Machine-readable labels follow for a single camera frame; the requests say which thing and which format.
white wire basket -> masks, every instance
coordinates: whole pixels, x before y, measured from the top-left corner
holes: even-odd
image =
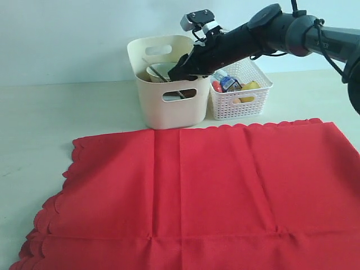
[[[250,58],[245,58],[223,68],[239,83],[247,84],[256,81],[259,89],[243,90],[228,93],[219,93],[210,87],[215,120],[229,120],[257,116],[263,112],[269,90],[273,87],[272,81],[260,70]],[[237,103],[239,98],[253,97],[250,102]]]

white wall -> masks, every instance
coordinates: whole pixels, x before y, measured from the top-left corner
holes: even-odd
[[[291,12],[290,0],[0,0],[0,86],[132,79],[129,41],[184,34],[182,16],[204,8],[232,29],[276,2]],[[359,1],[327,2],[298,0],[298,5],[327,26],[360,28]],[[256,63],[265,72],[329,68],[317,55]]]

cream plastic basket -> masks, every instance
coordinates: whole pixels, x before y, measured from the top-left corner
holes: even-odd
[[[190,127],[204,120],[210,91],[210,78],[196,81],[152,83],[146,68],[159,62],[178,62],[185,53],[190,53],[194,42],[182,35],[148,37],[131,41],[128,54],[136,77],[139,101],[146,125],[152,129],[170,129]],[[170,46],[171,51],[164,53],[161,48]],[[158,50],[157,54],[148,53],[148,49]],[[165,101],[163,95],[195,89],[191,98]]]
[[[260,89],[244,90],[237,92],[218,93],[213,87],[210,89],[215,120],[229,120],[256,116],[263,112],[269,90],[273,87],[272,81],[249,58],[240,60],[223,68],[229,75],[238,79],[240,83],[252,80],[259,83]],[[234,103],[243,97],[254,97],[251,102]]]

red napkin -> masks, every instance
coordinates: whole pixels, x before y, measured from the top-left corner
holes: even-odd
[[[360,155],[333,123],[74,145],[11,270],[360,269]]]

white tabletop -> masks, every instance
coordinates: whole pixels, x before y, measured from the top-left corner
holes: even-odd
[[[261,116],[196,127],[321,118],[360,150],[360,116],[333,70],[268,74],[274,82]],[[0,88],[0,269],[18,260],[42,204],[61,191],[72,140],[145,129],[134,82]]]

